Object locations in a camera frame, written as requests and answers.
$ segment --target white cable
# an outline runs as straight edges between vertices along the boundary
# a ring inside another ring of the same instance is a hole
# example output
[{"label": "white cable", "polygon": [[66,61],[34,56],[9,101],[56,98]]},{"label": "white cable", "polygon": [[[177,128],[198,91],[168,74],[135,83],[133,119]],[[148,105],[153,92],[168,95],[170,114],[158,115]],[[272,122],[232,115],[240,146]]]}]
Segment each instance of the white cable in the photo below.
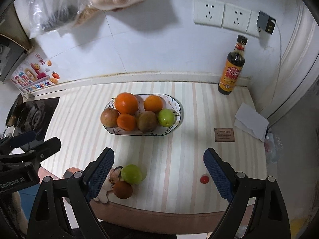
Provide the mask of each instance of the white cable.
[{"label": "white cable", "polygon": [[274,90],[274,94],[272,95],[272,101],[274,100],[275,97],[275,93],[276,93],[276,89],[277,89],[277,84],[278,84],[278,80],[279,80],[279,75],[280,75],[280,69],[281,69],[281,53],[282,53],[282,43],[281,43],[281,32],[279,29],[279,25],[276,25],[278,32],[279,32],[279,40],[280,40],[280,58],[279,58],[279,70],[278,70],[278,75],[277,75],[277,80],[276,80],[276,85],[275,85],[275,90]]}]

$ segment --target wall socket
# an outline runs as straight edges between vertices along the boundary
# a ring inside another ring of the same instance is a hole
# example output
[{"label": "wall socket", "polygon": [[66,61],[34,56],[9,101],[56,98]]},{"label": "wall socket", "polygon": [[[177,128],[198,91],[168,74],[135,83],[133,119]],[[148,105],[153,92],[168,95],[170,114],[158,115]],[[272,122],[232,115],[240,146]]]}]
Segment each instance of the wall socket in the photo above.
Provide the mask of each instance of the wall socket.
[{"label": "wall socket", "polygon": [[250,21],[247,28],[247,34],[259,38],[261,30],[257,27],[259,13],[251,11]]},{"label": "wall socket", "polygon": [[194,0],[194,23],[221,27],[225,3],[216,0]]},{"label": "wall socket", "polygon": [[241,8],[231,3],[226,3],[223,28],[229,28],[246,33],[251,10]]}]

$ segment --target small sign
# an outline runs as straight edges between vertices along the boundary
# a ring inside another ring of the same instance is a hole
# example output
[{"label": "small sign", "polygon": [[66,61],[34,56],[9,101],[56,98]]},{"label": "small sign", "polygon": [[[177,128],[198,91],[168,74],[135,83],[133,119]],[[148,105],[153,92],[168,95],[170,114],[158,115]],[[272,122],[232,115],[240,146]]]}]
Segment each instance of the small sign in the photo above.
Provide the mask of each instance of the small sign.
[{"label": "small sign", "polygon": [[234,129],[215,128],[215,142],[235,142]]}]

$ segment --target blue gripper pad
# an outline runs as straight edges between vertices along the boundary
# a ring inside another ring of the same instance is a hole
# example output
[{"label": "blue gripper pad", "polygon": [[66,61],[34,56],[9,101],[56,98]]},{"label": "blue gripper pad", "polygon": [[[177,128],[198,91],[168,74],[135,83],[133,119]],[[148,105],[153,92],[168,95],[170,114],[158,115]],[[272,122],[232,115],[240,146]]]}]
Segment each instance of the blue gripper pad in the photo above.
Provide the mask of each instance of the blue gripper pad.
[{"label": "blue gripper pad", "polygon": [[221,197],[223,199],[227,199],[230,203],[234,197],[234,194],[232,193],[232,183],[227,178],[222,167],[219,165],[209,149],[207,149],[204,153],[204,164],[213,178]]},{"label": "blue gripper pad", "polygon": [[94,162],[87,174],[83,177],[83,182],[88,187],[86,199],[88,202],[96,198],[105,182],[114,163],[114,151],[111,148],[105,148],[98,159]]}]

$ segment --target baseboard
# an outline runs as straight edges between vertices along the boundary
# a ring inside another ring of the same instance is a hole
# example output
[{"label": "baseboard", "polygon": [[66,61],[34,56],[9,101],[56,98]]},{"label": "baseboard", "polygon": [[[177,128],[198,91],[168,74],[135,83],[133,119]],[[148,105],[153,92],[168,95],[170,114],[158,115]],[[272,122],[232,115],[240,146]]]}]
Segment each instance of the baseboard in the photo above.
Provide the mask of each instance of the baseboard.
[{"label": "baseboard", "polygon": [[[221,76],[208,72],[132,72],[120,73],[114,75],[104,75],[91,78],[85,78],[61,84],[56,84],[45,89],[37,90],[25,94],[25,98],[35,97],[46,93],[62,91],[70,88],[76,88],[94,84],[107,84],[118,82],[142,82],[142,81],[176,81],[176,82],[203,82],[218,83]],[[238,86],[248,86],[250,79],[239,77]]]}]

